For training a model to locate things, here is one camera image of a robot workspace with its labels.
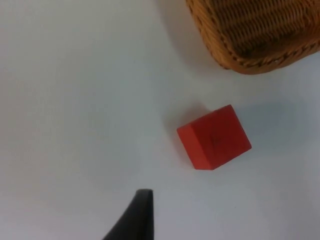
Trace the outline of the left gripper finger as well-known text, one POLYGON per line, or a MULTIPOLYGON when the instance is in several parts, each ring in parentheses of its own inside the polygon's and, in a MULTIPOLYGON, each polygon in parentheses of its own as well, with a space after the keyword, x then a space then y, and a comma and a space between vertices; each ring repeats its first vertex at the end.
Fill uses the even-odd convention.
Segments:
POLYGON ((122 216, 104 240, 153 240, 154 195, 151 189, 138 189, 122 216))

